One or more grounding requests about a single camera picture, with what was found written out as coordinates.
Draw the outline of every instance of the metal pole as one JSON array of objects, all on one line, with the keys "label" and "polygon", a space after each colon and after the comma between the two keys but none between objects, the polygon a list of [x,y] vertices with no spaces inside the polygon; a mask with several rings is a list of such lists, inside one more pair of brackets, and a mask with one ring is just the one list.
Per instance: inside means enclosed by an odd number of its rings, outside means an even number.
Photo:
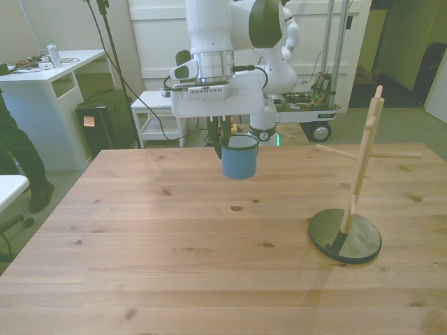
[{"label": "metal pole", "polygon": [[330,43],[330,30],[332,28],[332,17],[334,14],[334,3],[335,0],[329,0],[328,3],[328,16],[326,17],[326,31],[324,36],[324,46],[323,46],[323,59],[321,60],[321,72],[325,73],[328,67],[328,54],[329,54],[329,43]]},{"label": "metal pole", "polygon": [[[342,14],[340,16],[340,26],[338,31],[337,51],[335,52],[334,70],[332,74],[332,83],[330,85],[331,92],[334,92],[337,88],[338,75],[340,71],[340,65],[342,63],[344,34],[346,33],[346,24],[348,22],[349,15],[349,0],[343,0]],[[335,95],[330,96],[329,107],[334,106]]]},{"label": "metal pole", "polygon": [[[131,109],[131,98],[129,98],[129,96],[127,95],[126,84],[124,82],[124,77],[123,77],[123,73],[121,71],[121,66],[119,65],[118,55],[117,55],[117,51],[115,49],[115,44],[113,43],[112,32],[110,31],[109,22],[107,20],[107,10],[105,8],[109,6],[109,3],[108,3],[108,0],[96,0],[96,2],[98,4],[99,13],[103,16],[105,29],[107,30],[107,35],[108,35],[108,38],[110,41],[110,46],[112,47],[113,57],[115,58],[115,65],[117,66],[116,70],[118,72],[119,81],[121,82],[121,86],[123,89],[124,99],[126,100],[127,112],[129,114],[130,118],[133,119],[133,114],[132,114],[132,109]],[[136,141],[137,147],[139,149],[141,149],[141,144],[140,144],[139,137],[138,137],[137,126],[136,126],[135,122],[131,122],[131,123],[132,123],[133,134],[135,136],[135,141]]]}]

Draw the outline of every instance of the person's leg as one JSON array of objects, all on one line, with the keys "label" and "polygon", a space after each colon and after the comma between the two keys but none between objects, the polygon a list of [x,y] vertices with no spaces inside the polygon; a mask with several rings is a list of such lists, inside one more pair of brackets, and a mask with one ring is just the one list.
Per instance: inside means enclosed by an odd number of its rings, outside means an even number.
[{"label": "person's leg", "polygon": [[19,129],[14,118],[6,108],[0,94],[0,142],[12,152],[29,180],[31,202],[29,210],[37,212],[48,206],[53,185],[45,177],[45,166],[33,142]]}]

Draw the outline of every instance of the black round base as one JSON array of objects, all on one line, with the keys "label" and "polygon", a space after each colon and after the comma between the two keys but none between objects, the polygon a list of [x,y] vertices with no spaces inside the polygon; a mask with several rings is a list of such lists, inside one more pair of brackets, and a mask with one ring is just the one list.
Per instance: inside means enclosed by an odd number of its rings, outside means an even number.
[{"label": "black round base", "polygon": [[374,225],[357,215],[348,234],[340,232],[343,209],[326,209],[315,214],[309,233],[315,246],[333,260],[362,264],[373,260],[380,252],[382,238]]}]

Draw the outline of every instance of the white pipe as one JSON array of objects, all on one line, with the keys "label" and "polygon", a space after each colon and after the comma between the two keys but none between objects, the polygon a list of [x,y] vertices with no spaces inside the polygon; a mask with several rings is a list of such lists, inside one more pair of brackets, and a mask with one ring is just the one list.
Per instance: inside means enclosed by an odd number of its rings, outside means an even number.
[{"label": "white pipe", "polygon": [[27,19],[28,26],[31,29],[31,34],[33,34],[34,40],[36,41],[36,44],[37,44],[37,47],[40,49],[41,47],[40,47],[39,42],[37,40],[36,34],[34,33],[33,27],[31,26],[31,23],[29,23],[29,18],[28,18],[27,12],[26,12],[26,10],[25,10],[25,8],[23,6],[22,0],[19,0],[19,4],[20,4],[20,7],[22,8],[23,14],[25,15],[25,19]]}]

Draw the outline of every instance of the plastic bottle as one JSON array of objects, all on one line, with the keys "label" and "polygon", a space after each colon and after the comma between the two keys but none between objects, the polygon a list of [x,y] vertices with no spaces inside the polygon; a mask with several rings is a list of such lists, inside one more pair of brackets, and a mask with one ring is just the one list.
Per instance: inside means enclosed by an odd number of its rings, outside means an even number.
[{"label": "plastic bottle", "polygon": [[53,62],[54,67],[61,68],[63,65],[61,62],[61,57],[59,56],[59,53],[57,51],[56,45],[54,45],[51,40],[47,40],[47,42],[48,42],[47,49],[48,52],[50,53],[50,58],[51,61]]}]

